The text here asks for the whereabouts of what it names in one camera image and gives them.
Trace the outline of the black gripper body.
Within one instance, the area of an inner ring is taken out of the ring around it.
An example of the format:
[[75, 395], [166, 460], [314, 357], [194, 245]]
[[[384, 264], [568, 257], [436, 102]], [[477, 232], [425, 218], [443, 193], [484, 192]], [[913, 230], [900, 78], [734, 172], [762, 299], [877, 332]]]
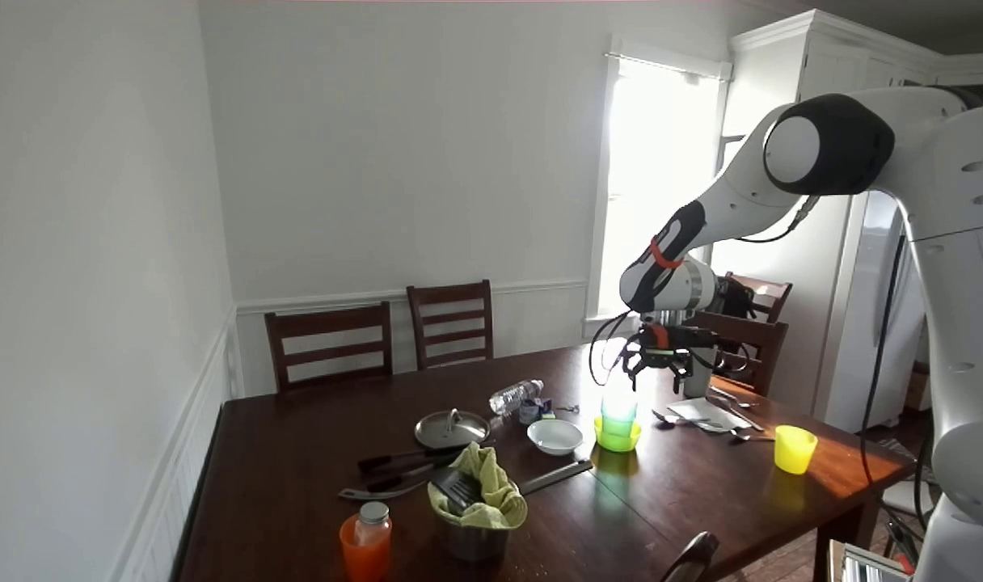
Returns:
[[648, 321], [625, 345], [625, 377], [637, 378], [644, 370], [668, 370], [675, 395], [701, 395], [714, 345], [717, 341], [710, 331]]

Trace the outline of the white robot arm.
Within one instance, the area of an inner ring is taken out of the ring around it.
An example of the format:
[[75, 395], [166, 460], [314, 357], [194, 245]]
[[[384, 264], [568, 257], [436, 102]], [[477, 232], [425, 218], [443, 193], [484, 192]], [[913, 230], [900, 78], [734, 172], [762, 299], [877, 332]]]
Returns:
[[933, 480], [942, 488], [914, 582], [983, 582], [983, 107], [946, 88], [873, 88], [780, 105], [714, 181], [622, 272], [637, 314], [714, 299], [701, 245], [788, 230], [780, 257], [839, 284], [858, 213], [886, 198], [923, 275], [933, 373]]

